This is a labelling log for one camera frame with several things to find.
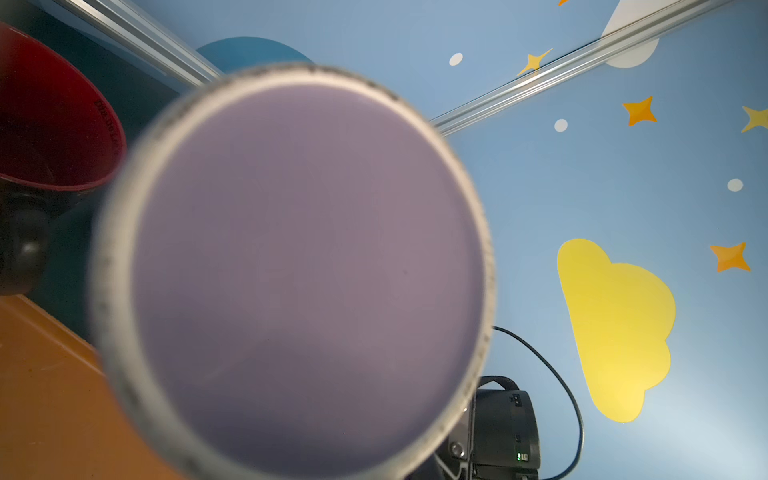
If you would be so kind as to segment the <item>lavender mug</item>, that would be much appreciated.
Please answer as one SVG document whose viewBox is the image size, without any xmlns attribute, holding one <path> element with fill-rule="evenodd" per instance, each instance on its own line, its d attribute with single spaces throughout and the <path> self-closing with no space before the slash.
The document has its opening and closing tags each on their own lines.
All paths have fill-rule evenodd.
<svg viewBox="0 0 768 480">
<path fill-rule="evenodd" d="M 88 313 L 188 479 L 404 479 L 469 404 L 491 235 L 445 139 L 388 89 L 280 64 L 180 96 L 95 221 Z"/>
</svg>

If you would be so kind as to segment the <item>black skull mug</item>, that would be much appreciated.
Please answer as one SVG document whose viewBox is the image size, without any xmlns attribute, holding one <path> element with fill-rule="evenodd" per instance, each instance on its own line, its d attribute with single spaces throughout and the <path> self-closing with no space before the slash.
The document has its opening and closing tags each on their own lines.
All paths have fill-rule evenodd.
<svg viewBox="0 0 768 480">
<path fill-rule="evenodd" d="M 127 150 L 118 117 L 77 68 L 1 26 L 1 293 L 44 272 L 51 225 L 107 184 Z"/>
</svg>

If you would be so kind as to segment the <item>orange plastic tray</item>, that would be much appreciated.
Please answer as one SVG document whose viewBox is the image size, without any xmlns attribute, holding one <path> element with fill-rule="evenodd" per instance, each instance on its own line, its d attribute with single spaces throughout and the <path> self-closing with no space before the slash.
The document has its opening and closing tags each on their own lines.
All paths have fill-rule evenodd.
<svg viewBox="0 0 768 480">
<path fill-rule="evenodd" d="M 179 476 L 125 418 L 94 348 L 24 296 L 1 300 L 1 476 Z"/>
</svg>

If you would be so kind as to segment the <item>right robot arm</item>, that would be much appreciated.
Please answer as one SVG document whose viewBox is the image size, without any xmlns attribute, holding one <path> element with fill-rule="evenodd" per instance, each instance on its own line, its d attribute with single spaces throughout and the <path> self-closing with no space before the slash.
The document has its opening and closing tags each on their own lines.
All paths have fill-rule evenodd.
<svg viewBox="0 0 768 480">
<path fill-rule="evenodd" d="M 528 393 L 507 377 L 482 377 L 433 463 L 440 479 L 537 479 L 540 441 Z"/>
</svg>

